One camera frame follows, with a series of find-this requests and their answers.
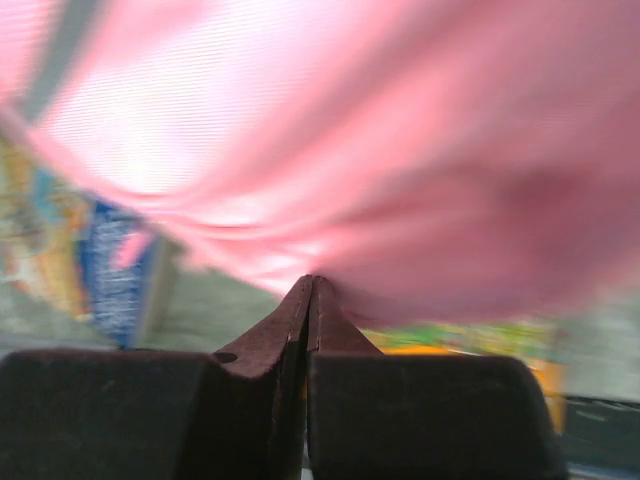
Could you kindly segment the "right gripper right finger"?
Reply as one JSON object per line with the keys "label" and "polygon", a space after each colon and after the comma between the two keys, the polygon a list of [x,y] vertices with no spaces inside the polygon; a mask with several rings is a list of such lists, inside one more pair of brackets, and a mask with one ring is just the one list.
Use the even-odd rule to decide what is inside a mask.
{"label": "right gripper right finger", "polygon": [[316,278],[308,449],[317,479],[564,479],[542,391],[504,356],[380,352]]}

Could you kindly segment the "pink student backpack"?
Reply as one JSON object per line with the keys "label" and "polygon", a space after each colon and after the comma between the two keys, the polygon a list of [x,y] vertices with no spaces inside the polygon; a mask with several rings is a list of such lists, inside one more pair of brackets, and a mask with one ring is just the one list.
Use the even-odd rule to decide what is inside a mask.
{"label": "pink student backpack", "polygon": [[639,280],[635,1],[5,1],[1,122],[190,266],[364,324]]}

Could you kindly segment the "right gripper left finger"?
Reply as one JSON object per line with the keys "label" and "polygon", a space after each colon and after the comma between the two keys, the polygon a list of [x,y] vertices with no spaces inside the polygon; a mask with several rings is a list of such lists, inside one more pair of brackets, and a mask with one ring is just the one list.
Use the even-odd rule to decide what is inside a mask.
{"label": "right gripper left finger", "polygon": [[1,362],[5,479],[297,479],[310,276],[213,353],[28,349]]}

